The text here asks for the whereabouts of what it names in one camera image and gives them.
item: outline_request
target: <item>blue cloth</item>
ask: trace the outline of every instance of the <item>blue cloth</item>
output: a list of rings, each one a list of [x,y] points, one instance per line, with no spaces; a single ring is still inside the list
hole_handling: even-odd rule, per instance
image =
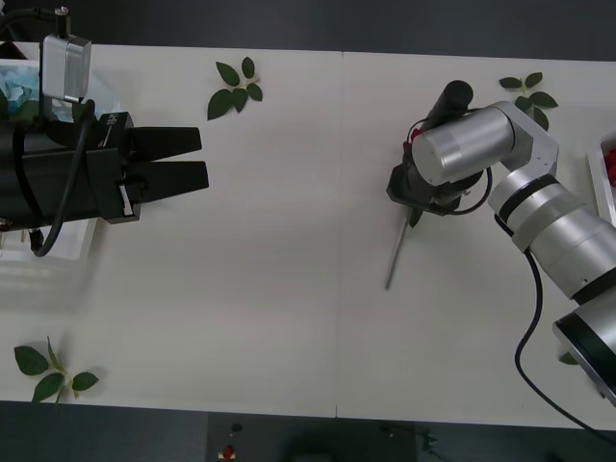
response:
[[[2,70],[0,67],[0,91],[9,100],[9,114],[15,113],[26,101],[39,101],[39,68],[24,65],[12,67],[11,70]],[[73,121],[69,104],[54,105],[52,111],[62,122]],[[96,105],[97,118],[114,112],[121,112],[118,104],[105,109]]]

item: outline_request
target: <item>white tray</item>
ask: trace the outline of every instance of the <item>white tray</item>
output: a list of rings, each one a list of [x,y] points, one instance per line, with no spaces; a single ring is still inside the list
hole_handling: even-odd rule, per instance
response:
[[[616,226],[616,189],[609,184],[603,159],[612,149],[616,149],[616,129],[595,142],[588,150],[587,157],[599,216]]]

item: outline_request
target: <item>black cylinder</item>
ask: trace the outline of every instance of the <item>black cylinder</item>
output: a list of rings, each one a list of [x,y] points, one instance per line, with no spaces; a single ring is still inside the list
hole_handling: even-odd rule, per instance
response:
[[[422,125],[422,132],[461,117],[469,109],[471,101],[473,101],[473,89],[469,84],[462,80],[449,82],[427,115],[427,121]]]

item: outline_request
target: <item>white container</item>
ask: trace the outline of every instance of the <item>white container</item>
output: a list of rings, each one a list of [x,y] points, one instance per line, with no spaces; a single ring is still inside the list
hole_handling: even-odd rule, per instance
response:
[[[3,74],[18,67],[39,68],[38,61],[0,60]],[[90,76],[86,99],[96,103],[96,112],[116,112],[119,101],[114,93],[95,76]],[[70,106],[54,101],[56,108]],[[84,276],[96,219],[65,223],[54,247],[45,257],[36,257],[30,249],[30,240],[21,231],[4,233],[0,238],[0,296],[3,306],[33,307],[48,304],[50,300],[70,299]],[[47,237],[49,227],[41,228]]]
[[[587,153],[599,216],[616,226],[616,189],[607,177],[604,157],[616,149],[616,129],[595,142]]]

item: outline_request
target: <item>metal rod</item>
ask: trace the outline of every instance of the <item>metal rod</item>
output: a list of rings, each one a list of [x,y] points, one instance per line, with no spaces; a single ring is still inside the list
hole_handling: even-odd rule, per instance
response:
[[[396,246],[396,252],[394,253],[394,258],[392,260],[391,266],[389,266],[389,272],[387,273],[387,280],[385,281],[385,290],[389,291],[389,288],[392,287],[392,280],[394,279],[394,272],[396,272],[396,266],[398,265],[398,256],[400,251],[402,250],[402,244],[404,244],[404,239],[406,238],[406,230],[410,227],[409,220],[413,214],[413,209],[408,208],[408,212],[406,215],[406,219],[402,224],[402,231],[400,232],[400,239],[398,240],[398,245]]]

